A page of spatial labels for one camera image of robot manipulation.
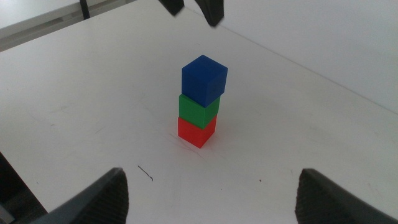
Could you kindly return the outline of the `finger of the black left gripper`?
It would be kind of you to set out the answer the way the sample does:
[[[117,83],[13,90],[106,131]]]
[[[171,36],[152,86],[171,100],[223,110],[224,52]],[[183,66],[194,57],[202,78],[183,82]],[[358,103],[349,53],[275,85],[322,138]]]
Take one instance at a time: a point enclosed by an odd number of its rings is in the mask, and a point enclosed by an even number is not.
[[[183,0],[159,0],[166,10],[173,16],[176,16],[183,8]]]
[[[224,18],[223,0],[195,0],[195,2],[210,26],[216,27]]]

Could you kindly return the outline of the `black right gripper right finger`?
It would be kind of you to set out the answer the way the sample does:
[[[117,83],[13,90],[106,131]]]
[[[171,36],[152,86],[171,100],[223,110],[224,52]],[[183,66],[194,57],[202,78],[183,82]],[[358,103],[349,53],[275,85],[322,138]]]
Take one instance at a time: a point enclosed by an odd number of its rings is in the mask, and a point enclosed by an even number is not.
[[[315,169],[303,169],[295,216],[299,224],[397,224],[397,219],[357,198]]]

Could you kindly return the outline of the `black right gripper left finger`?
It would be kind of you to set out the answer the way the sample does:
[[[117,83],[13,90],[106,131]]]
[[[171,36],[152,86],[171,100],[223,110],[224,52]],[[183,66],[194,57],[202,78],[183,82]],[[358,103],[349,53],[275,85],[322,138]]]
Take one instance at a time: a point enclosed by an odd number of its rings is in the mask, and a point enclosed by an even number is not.
[[[115,167],[34,223],[126,223],[128,210],[127,177],[122,168]]]

